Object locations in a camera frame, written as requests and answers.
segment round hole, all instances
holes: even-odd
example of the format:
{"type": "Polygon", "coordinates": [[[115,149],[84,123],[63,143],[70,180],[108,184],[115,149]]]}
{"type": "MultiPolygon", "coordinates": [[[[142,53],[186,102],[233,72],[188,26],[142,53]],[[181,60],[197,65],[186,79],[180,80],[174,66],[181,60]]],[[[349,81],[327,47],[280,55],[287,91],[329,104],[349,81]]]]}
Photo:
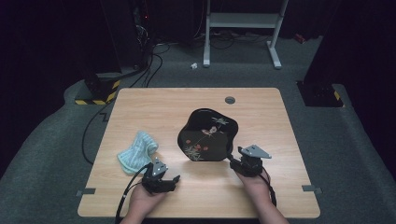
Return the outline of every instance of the round hole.
{"type": "Polygon", "coordinates": [[[229,104],[229,105],[232,105],[232,104],[235,103],[235,98],[233,98],[232,96],[227,96],[227,97],[225,98],[225,103],[227,103],[227,104],[229,104]]]}

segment human hand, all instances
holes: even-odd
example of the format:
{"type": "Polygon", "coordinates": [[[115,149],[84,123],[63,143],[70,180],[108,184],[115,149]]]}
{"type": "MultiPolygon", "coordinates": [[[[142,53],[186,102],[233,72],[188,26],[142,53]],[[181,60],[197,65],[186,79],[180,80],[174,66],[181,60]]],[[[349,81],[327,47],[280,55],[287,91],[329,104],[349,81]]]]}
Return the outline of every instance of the human hand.
{"type": "Polygon", "coordinates": [[[157,206],[165,196],[166,192],[150,194],[141,184],[136,185],[131,194],[128,213],[121,224],[141,223],[146,215],[154,210],[155,206],[157,206]]]}
{"type": "MultiPolygon", "coordinates": [[[[246,177],[235,172],[244,184],[244,189],[253,202],[261,224],[288,224],[279,210],[272,204],[269,186],[258,175],[246,177]]],[[[262,177],[270,183],[270,176],[262,169],[262,177]]]]}
{"type": "MultiPolygon", "coordinates": [[[[253,202],[256,200],[265,200],[271,202],[269,194],[270,190],[268,185],[264,183],[263,179],[261,179],[258,175],[254,177],[246,177],[237,172],[235,173],[244,184],[245,192],[253,202]]],[[[269,182],[269,176],[264,170],[262,170],[262,176],[269,182]]]]}

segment white metal stand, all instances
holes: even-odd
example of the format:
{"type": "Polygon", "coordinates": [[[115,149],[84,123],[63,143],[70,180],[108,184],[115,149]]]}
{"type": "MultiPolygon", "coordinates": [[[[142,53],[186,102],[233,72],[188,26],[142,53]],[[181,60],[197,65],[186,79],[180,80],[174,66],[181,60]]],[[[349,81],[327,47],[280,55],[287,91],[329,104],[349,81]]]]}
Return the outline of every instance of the white metal stand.
{"type": "Polygon", "coordinates": [[[286,7],[289,0],[283,0],[279,13],[211,13],[210,0],[207,0],[206,28],[205,28],[205,49],[204,67],[210,66],[210,28],[211,27],[239,27],[239,28],[273,28],[274,34],[271,41],[267,41],[267,47],[276,69],[282,67],[277,57],[275,44],[279,35],[279,30],[285,16],[286,7]]]}

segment metal bracket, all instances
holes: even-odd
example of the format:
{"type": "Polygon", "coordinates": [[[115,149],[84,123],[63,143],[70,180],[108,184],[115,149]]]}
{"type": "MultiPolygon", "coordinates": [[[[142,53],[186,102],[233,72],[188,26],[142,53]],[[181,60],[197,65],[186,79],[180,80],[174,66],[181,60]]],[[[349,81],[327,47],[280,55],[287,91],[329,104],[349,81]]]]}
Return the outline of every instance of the metal bracket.
{"type": "Polygon", "coordinates": [[[256,145],[252,145],[250,147],[245,147],[241,149],[241,153],[249,156],[249,157],[256,157],[256,158],[265,158],[265,159],[271,159],[272,156],[262,150],[260,147],[256,145]]]}
{"type": "Polygon", "coordinates": [[[168,170],[168,167],[163,164],[158,158],[155,158],[153,167],[152,167],[152,176],[160,175],[165,173],[168,170]]]}

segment light blue cloth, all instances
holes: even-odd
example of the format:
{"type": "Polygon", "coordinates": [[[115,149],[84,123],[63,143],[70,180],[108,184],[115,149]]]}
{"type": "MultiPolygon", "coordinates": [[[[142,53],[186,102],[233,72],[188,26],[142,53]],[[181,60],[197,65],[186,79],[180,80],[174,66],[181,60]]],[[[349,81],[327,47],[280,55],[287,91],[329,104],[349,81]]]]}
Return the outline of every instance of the light blue cloth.
{"type": "Polygon", "coordinates": [[[128,174],[136,174],[143,166],[152,162],[151,156],[158,149],[158,144],[144,131],[138,131],[130,147],[117,155],[122,170],[128,174]]]}

